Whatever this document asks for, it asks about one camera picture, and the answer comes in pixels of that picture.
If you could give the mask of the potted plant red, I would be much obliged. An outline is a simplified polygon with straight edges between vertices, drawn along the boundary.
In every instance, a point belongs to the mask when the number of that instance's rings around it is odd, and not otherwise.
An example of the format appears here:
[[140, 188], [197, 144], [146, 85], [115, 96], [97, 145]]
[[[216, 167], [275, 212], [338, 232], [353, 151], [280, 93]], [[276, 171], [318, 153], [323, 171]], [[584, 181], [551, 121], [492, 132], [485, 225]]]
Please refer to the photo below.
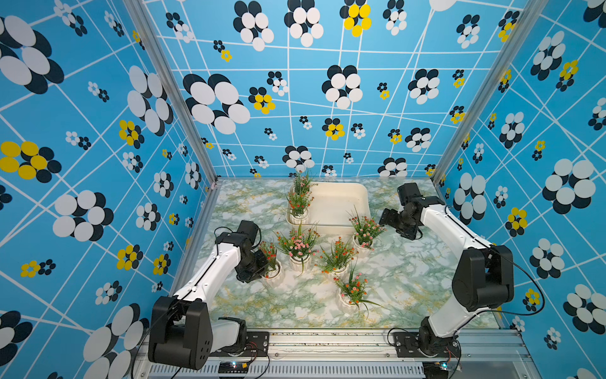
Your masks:
[[268, 265], [263, 273], [263, 285], [267, 289], [275, 289], [283, 283], [285, 278], [284, 269], [277, 259], [277, 248], [274, 243], [263, 241], [260, 244], [260, 250], [268, 261]]
[[288, 216], [293, 224], [307, 224], [309, 221], [309, 206], [313, 200], [311, 191], [303, 192], [291, 189], [287, 194]]

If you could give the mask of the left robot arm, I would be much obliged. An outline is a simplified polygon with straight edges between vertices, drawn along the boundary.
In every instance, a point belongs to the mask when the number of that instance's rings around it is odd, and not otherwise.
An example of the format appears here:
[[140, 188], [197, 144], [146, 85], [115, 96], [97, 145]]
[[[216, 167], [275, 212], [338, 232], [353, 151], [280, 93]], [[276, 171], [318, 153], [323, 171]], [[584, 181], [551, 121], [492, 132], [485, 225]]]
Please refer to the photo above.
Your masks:
[[192, 279], [173, 296], [156, 301], [148, 340], [151, 362], [199, 370], [214, 352], [238, 354], [247, 348], [246, 322], [236, 317], [212, 322], [209, 309], [231, 273], [245, 284], [264, 277], [268, 259], [259, 248], [259, 235], [259, 227], [248, 220], [236, 232], [221, 233]]

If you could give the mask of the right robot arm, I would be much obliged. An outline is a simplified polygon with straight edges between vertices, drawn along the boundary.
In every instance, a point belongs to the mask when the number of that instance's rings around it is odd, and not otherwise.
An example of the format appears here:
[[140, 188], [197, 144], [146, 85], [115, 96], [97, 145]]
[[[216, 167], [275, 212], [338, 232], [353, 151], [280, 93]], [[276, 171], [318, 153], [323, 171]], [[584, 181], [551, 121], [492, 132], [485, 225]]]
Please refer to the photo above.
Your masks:
[[453, 343], [459, 330], [475, 316], [513, 300], [513, 255], [506, 246], [491, 245], [472, 232], [441, 199], [422, 195], [417, 184], [403, 184], [398, 195], [402, 210], [383, 210], [380, 225], [393, 227], [409, 240], [417, 238], [421, 226], [428, 227], [459, 259], [451, 281], [453, 295], [422, 320], [418, 332], [419, 350], [435, 356]]

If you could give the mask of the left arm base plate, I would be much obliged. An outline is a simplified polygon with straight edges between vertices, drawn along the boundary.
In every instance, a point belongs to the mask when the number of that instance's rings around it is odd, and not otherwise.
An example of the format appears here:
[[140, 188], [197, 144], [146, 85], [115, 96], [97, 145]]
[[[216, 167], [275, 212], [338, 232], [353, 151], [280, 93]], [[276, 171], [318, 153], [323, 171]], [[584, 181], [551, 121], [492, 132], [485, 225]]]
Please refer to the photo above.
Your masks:
[[237, 342], [229, 347], [223, 347], [213, 353], [211, 357], [245, 357], [252, 358], [266, 356], [270, 342], [270, 333], [267, 331], [247, 331], [245, 337], [239, 337]]

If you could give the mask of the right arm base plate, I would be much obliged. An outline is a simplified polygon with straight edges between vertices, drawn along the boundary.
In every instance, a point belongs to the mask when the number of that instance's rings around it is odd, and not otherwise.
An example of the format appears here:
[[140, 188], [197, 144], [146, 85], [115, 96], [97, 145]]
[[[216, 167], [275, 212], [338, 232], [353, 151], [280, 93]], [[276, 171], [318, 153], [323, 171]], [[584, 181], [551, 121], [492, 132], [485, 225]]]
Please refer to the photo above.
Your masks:
[[459, 358], [460, 344], [454, 337], [439, 338], [430, 332], [414, 333], [396, 328], [388, 332], [388, 343], [399, 358]]

